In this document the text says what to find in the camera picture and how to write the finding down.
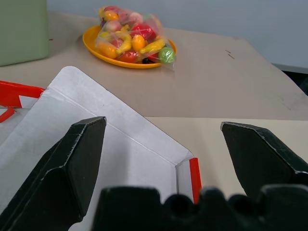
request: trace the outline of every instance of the cardboard box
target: cardboard box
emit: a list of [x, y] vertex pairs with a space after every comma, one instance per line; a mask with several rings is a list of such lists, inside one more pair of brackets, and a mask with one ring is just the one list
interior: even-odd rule
[[88, 213], [70, 230], [90, 230], [105, 187], [155, 187], [162, 202], [175, 193], [197, 202], [201, 183], [192, 153], [70, 66], [61, 70], [28, 112], [18, 109], [0, 124], [0, 212], [69, 127], [96, 116], [107, 118], [100, 170]]

